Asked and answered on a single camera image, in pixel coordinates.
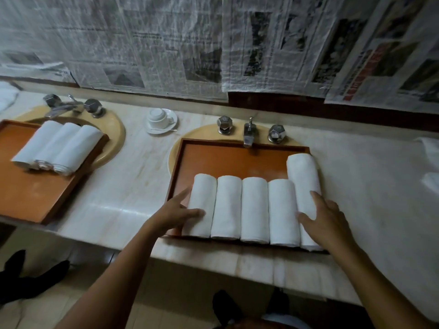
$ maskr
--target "wooden tray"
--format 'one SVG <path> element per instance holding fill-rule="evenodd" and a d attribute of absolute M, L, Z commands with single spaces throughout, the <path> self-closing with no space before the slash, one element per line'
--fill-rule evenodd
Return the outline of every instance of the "wooden tray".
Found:
<path fill-rule="evenodd" d="M 40 125 L 12 120 L 0 122 L 0 215 L 47 224 L 74 186 L 90 170 L 109 138 L 104 135 L 72 175 L 53 171 L 25 171 L 11 159 Z"/>
<path fill-rule="evenodd" d="M 205 173 L 219 178 L 223 175 L 234 175 L 241 179 L 260 177 L 267 182 L 274 179 L 288 179 L 287 158 L 292 154 L 309 154 L 306 146 L 283 146 L 271 144 L 253 144 L 251 149 L 244 148 L 242 142 L 209 141 L 182 138 L 177 154 L 177 161 L 169 183 L 166 200 L 194 183 L 198 173 Z M 189 197 L 182 204 L 187 205 Z M 169 237 L 199 240 L 204 242 L 220 242 L 255 245 L 259 247 L 291 247 L 244 243 L 239 240 L 224 241 L 182 236 L 181 229 L 174 228 L 166 233 Z"/>

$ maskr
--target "newspaper-covered wall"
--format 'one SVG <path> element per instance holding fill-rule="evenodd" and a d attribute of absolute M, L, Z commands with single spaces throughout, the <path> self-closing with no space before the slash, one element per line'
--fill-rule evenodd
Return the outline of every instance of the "newspaper-covered wall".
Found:
<path fill-rule="evenodd" d="M 227 100 L 222 0 L 35 0 L 81 87 Z"/>
<path fill-rule="evenodd" d="M 326 96 L 439 114 L 439 0 L 381 0 Z"/>
<path fill-rule="evenodd" d="M 0 0 L 0 75 L 75 82 L 19 0 Z"/>
<path fill-rule="evenodd" d="M 223 90 L 324 97 L 377 2 L 223 0 Z"/>

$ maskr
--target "cup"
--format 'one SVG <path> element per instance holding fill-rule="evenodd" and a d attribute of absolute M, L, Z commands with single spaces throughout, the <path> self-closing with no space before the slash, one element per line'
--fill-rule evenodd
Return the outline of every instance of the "cup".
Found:
<path fill-rule="evenodd" d="M 162 108 L 152 108 L 149 111 L 148 122 L 152 129 L 165 129 L 174 122 L 173 118 L 168 117 Z"/>

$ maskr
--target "saucer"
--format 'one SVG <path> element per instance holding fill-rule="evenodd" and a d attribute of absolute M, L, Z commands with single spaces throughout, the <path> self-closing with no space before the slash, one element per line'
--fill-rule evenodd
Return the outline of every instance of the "saucer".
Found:
<path fill-rule="evenodd" d="M 174 122 L 170 123 L 166 128 L 163 129 L 151 129 L 151 125 L 149 124 L 148 120 L 146 120 L 146 132 L 152 135 L 159 135 L 164 134 L 166 132 L 169 132 L 170 130 L 174 129 L 175 125 L 177 124 L 178 118 L 177 114 L 175 114 L 174 111 L 168 110 L 167 108 L 163 109 L 166 112 L 166 117 L 172 118 Z"/>

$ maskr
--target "tile floor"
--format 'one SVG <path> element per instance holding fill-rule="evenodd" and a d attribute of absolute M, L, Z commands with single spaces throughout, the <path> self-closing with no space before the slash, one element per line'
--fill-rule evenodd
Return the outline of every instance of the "tile floor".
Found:
<path fill-rule="evenodd" d="M 17 250 L 26 249 L 23 275 L 38 275 L 61 260 L 69 259 L 67 277 L 37 298 L 15 301 L 0 309 L 2 329 L 51 329 L 84 291 L 101 275 L 118 252 L 53 234 L 16 229 L 0 248 L 0 268 Z M 264 313 L 273 287 L 151 259 L 131 310 L 127 329 L 207 329 L 217 325 L 211 309 L 213 294 L 225 289 L 247 315 Z M 346 314 L 365 324 L 364 310 L 354 305 L 340 308 L 337 302 L 322 302 L 290 296 L 292 313 L 313 328 L 332 328 Z M 370 328 L 360 325 L 356 328 Z"/>

